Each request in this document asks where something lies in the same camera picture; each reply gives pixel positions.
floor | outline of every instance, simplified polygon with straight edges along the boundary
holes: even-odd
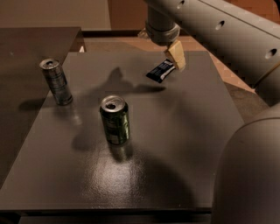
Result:
[[[178,38],[185,51],[206,51],[206,49],[192,37]],[[87,52],[155,52],[165,50],[165,47],[153,44],[149,39],[143,38],[85,38]],[[253,89],[248,87],[239,77],[232,73],[211,53],[220,77],[225,82],[228,92],[238,108],[244,122],[268,108],[266,103],[258,97]]]

wall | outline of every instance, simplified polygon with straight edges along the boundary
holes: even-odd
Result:
[[[226,1],[280,24],[273,0]],[[144,0],[0,0],[0,27],[80,26],[83,31],[142,30],[146,9]]]

green soda can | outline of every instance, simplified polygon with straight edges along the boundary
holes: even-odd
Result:
[[[129,106],[119,95],[105,97],[100,113],[107,141],[124,144],[130,138]]]

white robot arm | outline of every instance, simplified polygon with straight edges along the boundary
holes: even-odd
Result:
[[[145,0],[146,31],[168,46],[179,27],[271,106],[240,127],[220,160],[213,224],[280,222],[280,25],[221,0]]]

aluminum can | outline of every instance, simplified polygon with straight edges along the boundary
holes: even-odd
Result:
[[[56,59],[44,59],[39,64],[45,80],[52,91],[54,100],[59,105],[67,105],[73,100],[67,85],[67,78],[61,64]]]
[[[107,141],[111,144],[124,144],[130,138],[129,106],[118,95],[105,97],[100,113]]]

